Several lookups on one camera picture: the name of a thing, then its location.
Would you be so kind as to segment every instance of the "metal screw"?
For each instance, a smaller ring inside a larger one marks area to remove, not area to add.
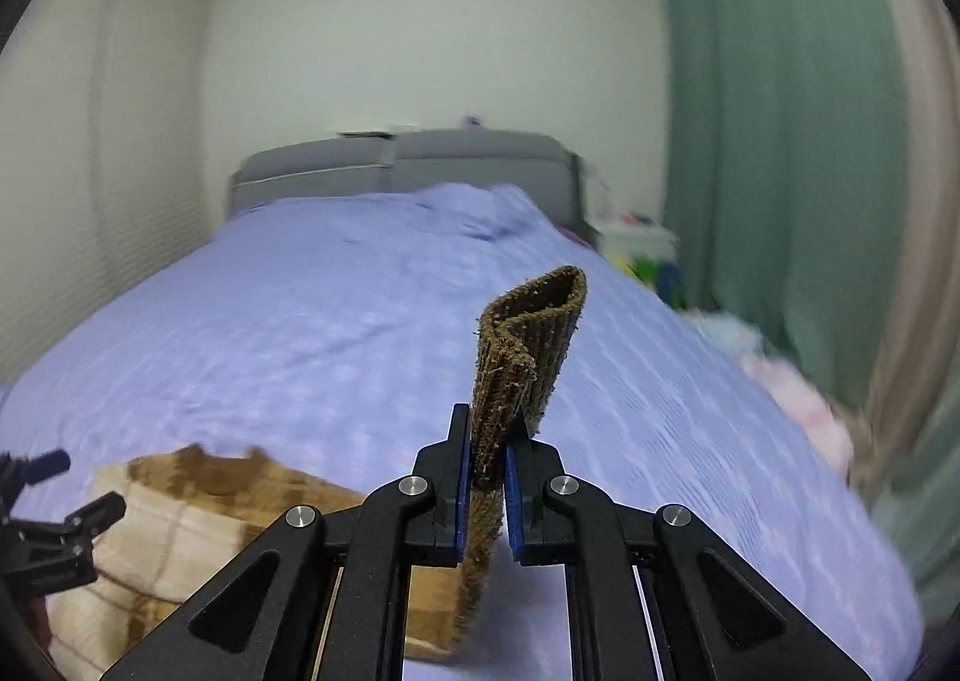
[[[557,475],[550,479],[550,490],[561,494],[563,497],[569,497],[570,494],[576,494],[580,487],[580,482],[573,475]]]
[[[296,526],[296,528],[302,529],[304,526],[310,526],[313,523],[315,518],[317,518],[317,511],[309,505],[297,505],[287,511],[286,518],[290,526]]]
[[[397,488],[407,497],[416,497],[417,494],[423,494],[429,485],[426,478],[421,478],[419,475],[407,475],[400,481],[400,484],[397,484]]]
[[[670,526],[687,526],[693,519],[693,513],[683,505],[667,505],[664,508],[664,521]]]

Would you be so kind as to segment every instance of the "checkered cloth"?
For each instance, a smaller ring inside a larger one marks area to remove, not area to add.
[[[123,494],[127,514],[96,542],[96,583],[53,598],[51,655],[68,681],[95,681],[290,505],[322,513],[363,494],[295,472],[252,449],[245,459],[198,446],[97,470],[90,497]],[[414,568],[407,657],[450,654],[460,569]]]

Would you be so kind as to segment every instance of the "black clamp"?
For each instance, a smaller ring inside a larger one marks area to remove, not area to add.
[[[691,510],[616,504],[522,422],[505,496],[515,560],[566,567],[576,681],[868,681]]]
[[[93,583],[93,539],[123,518],[120,494],[104,494],[63,523],[21,521],[10,510],[25,486],[66,472],[70,457],[51,451],[36,459],[0,454],[0,580],[19,602]]]

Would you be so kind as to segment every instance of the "folded brown towel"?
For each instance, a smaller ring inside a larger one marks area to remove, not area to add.
[[[504,437],[517,413],[531,435],[538,431],[586,299],[583,271],[566,266],[508,291],[480,316],[470,411],[473,480],[455,641],[466,634],[480,602],[503,521]]]

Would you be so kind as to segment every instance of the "purple bed cover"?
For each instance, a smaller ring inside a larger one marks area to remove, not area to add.
[[[469,401],[484,305],[568,263],[589,297],[541,427],[568,471],[617,502],[689,505],[872,679],[906,678],[920,612],[859,500],[733,362],[511,186],[286,200],[229,222],[13,387],[0,449],[74,461],[17,511],[62,518],[99,465],[198,442],[372,490]],[[563,571],[520,569],[501,542],[456,662],[404,677],[570,678],[565,614]]]

